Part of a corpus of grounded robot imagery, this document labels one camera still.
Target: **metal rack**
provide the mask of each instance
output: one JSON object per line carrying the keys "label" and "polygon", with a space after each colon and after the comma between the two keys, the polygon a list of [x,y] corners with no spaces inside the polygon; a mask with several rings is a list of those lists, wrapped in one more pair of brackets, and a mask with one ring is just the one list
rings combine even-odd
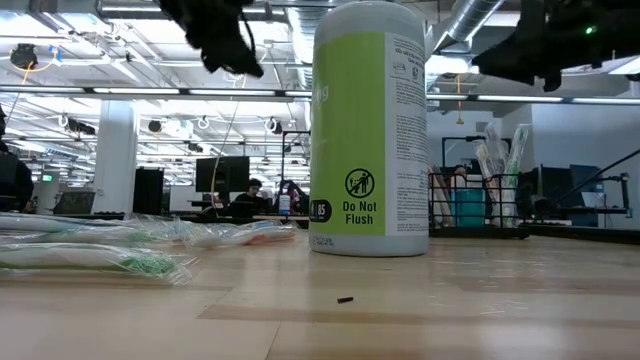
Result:
{"label": "metal rack", "polygon": [[[529,229],[526,227],[519,226],[516,224],[516,227],[508,227],[507,219],[515,219],[515,222],[518,223],[517,220],[521,220],[522,217],[517,214],[514,215],[506,215],[503,213],[504,205],[513,205],[516,206],[516,201],[504,201],[502,199],[502,195],[498,197],[498,202],[493,203],[491,200],[487,200],[486,196],[488,196],[489,187],[487,186],[487,182],[485,180],[467,180],[464,178],[464,186],[458,186],[457,181],[453,181],[453,186],[436,186],[436,184],[440,184],[437,181],[438,177],[441,179],[451,179],[454,176],[459,176],[451,173],[431,173],[429,174],[429,224],[430,224],[430,236],[432,237],[466,237],[466,238],[497,238],[497,239],[525,239],[529,236]],[[517,177],[518,175],[495,175],[492,177],[492,180],[497,182],[497,188],[494,190],[498,191],[498,194],[503,194],[504,190],[513,190],[516,191],[515,187],[503,187],[502,180],[506,177]],[[442,190],[443,194],[445,192],[449,192],[451,194],[460,194],[461,191],[464,190],[475,190],[482,191],[485,194],[483,201],[477,200],[464,200],[459,199],[458,196],[455,196],[455,199],[449,197],[445,200],[436,200],[436,190]],[[448,204],[449,209],[451,210],[451,215],[436,215],[434,213],[434,208],[437,204]],[[460,211],[461,206],[463,204],[483,204],[484,211],[482,214],[465,214]],[[499,209],[498,214],[493,214],[493,209]],[[438,226],[437,217],[442,217],[445,219],[446,217],[451,217],[453,221],[453,226]],[[463,219],[466,218],[481,218],[482,224],[479,226],[459,226],[463,222]]]}

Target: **ceiling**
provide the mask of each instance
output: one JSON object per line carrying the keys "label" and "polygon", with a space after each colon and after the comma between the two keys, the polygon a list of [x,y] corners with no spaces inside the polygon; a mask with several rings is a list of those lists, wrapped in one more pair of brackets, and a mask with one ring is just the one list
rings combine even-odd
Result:
{"label": "ceiling", "polygon": [[[149,5],[141,1],[109,3]],[[403,5],[432,24],[446,19],[453,5],[451,0],[439,3],[409,1],[403,2]],[[474,37],[472,53],[483,51],[513,31],[518,19],[518,7],[518,1],[506,1],[500,11],[489,19],[487,26]],[[43,21],[37,16],[0,10],[0,83],[82,87],[300,88],[296,69],[302,64],[296,59],[291,27],[286,19],[249,23],[257,44],[257,56],[265,70],[263,78],[255,79],[222,71],[209,74],[200,64],[199,53],[186,44],[182,29],[171,21],[161,19],[157,13],[151,14],[153,16],[150,14],[143,12],[145,18],[132,18],[129,13],[110,19],[65,16],[62,24],[58,22],[52,26],[50,21]],[[9,53],[18,43],[36,45],[39,71],[25,74],[10,63]],[[628,89],[628,82],[623,76],[580,70],[565,77],[557,94],[617,95]],[[530,87],[471,73],[443,75],[435,86],[446,93],[541,93],[541,86]],[[95,127],[99,132],[101,100],[35,94],[22,94],[16,98],[16,94],[0,93],[0,101],[5,112],[15,102],[7,136],[51,139],[12,144],[15,150],[21,152],[21,157],[35,159],[30,166],[41,171],[43,168],[50,169],[51,164],[63,164],[66,166],[62,167],[65,181],[76,185],[91,181],[95,139],[72,134],[61,125],[67,119],[76,119]],[[217,155],[222,150],[227,155],[252,156],[252,175],[260,176],[268,186],[274,186],[280,171],[273,162],[280,161],[279,144],[282,136],[267,130],[265,122],[274,119],[283,129],[297,131],[310,130],[311,125],[308,102],[138,99],[135,100],[135,107],[141,120],[139,165],[165,167],[167,182],[171,184],[190,183],[195,158]],[[493,111],[495,114],[513,110],[512,105],[499,103],[464,103],[462,107],[463,110]],[[441,102],[437,110],[446,113],[457,108],[456,102]],[[225,144],[224,149],[221,149],[221,144],[209,144],[203,146],[202,153],[198,153],[189,151],[184,144],[161,143],[181,139],[175,134],[149,131],[151,121],[183,127],[190,122],[193,125],[189,128],[193,130],[180,136],[187,136],[194,142],[222,142],[229,131],[229,144]],[[78,136],[83,140],[65,141]],[[292,147],[286,157],[289,164],[285,175],[295,174],[298,181],[308,183],[308,136],[288,142]],[[263,161],[265,157],[269,158],[269,163]],[[70,176],[65,169],[73,168],[77,171]]]}

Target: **wooden table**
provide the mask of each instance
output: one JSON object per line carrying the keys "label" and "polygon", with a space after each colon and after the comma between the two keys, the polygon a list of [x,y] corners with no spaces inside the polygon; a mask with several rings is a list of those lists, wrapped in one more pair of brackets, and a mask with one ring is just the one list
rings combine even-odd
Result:
{"label": "wooden table", "polygon": [[531,237],[366,259],[301,236],[204,252],[179,287],[4,275],[1,359],[638,359],[639,255]]}

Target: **ductwork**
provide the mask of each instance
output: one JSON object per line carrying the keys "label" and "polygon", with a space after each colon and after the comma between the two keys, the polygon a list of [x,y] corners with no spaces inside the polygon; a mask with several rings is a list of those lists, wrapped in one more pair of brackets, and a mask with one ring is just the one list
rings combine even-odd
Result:
{"label": "ductwork", "polygon": [[[320,24],[320,19],[330,10],[329,8],[318,7],[286,9],[292,28],[293,50],[296,55],[296,62],[303,64],[311,64],[313,62],[313,37],[315,36],[316,28]],[[300,86],[303,89],[310,90],[313,78],[311,69],[298,69],[297,71]]]}
{"label": "ductwork", "polygon": [[[427,58],[434,52],[446,54],[448,47],[459,43],[467,43],[467,47],[470,50],[470,41],[473,36],[503,3],[504,0],[456,1],[451,10],[451,16],[429,30],[425,43]],[[426,72],[426,86],[429,89],[442,74],[430,72],[428,61]]]}

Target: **computer monitor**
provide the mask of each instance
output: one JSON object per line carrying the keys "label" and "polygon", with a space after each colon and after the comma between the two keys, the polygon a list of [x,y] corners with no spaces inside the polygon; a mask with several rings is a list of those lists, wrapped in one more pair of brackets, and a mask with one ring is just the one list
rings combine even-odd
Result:
{"label": "computer monitor", "polygon": [[[210,192],[217,158],[196,161],[196,191]],[[216,192],[245,192],[249,183],[249,157],[221,157],[216,170]]]}

